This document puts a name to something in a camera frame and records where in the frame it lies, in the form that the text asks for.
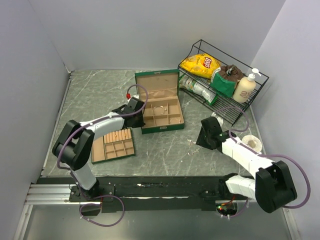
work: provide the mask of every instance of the gray wall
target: gray wall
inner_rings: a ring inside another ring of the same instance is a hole
[[[30,0],[63,62],[176,68],[203,38],[251,63],[285,0]]]
[[[40,175],[68,73],[27,0],[0,3],[1,239]]]
[[[253,104],[267,153],[291,156],[310,178],[309,203],[293,210],[304,240],[320,239],[319,9],[317,0],[286,0],[252,64],[271,76]],[[306,184],[290,167],[300,203]]]

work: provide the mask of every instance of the plastic bottle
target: plastic bottle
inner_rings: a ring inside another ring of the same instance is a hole
[[[233,99],[237,101],[238,103],[244,103],[247,101],[247,99],[250,97],[252,91],[256,87],[255,74],[261,74],[259,73],[259,70],[257,68],[252,69],[253,73],[250,73],[248,77],[243,77],[239,81],[234,93],[233,93]]]

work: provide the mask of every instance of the chip bag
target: chip bag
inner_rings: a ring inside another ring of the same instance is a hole
[[[194,75],[210,79],[214,71],[220,67],[220,62],[203,53],[187,57],[180,63],[180,67]]]

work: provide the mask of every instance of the white pump dispenser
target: white pump dispenser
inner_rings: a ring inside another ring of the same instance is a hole
[[[259,70],[257,68],[253,68],[252,73],[250,73],[248,77],[245,76],[239,81],[232,96],[233,99],[238,103],[244,103],[245,101],[247,101],[252,91],[255,89],[255,74],[259,74],[261,76]]]

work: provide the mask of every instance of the table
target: table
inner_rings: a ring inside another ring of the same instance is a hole
[[[118,108],[126,101],[129,86],[135,84],[136,70],[83,70],[70,75],[70,84],[65,101],[58,117],[58,124],[53,137],[57,140],[62,128],[69,120],[89,121],[102,117]],[[196,151],[195,142],[201,128],[201,120],[210,117],[212,112],[188,94],[179,91],[179,101],[185,121],[185,128],[177,131],[141,134],[140,128],[133,129],[136,156],[91,164],[96,176],[223,176],[229,173],[248,175],[249,173],[230,157],[217,150],[199,149],[192,156],[188,152]],[[258,137],[258,129],[249,108],[249,129],[239,133]],[[242,116],[233,126],[244,129],[247,122]],[[231,124],[224,121],[222,130],[228,130]],[[69,176],[65,170],[56,166],[57,158],[50,152],[42,171],[43,177]]]

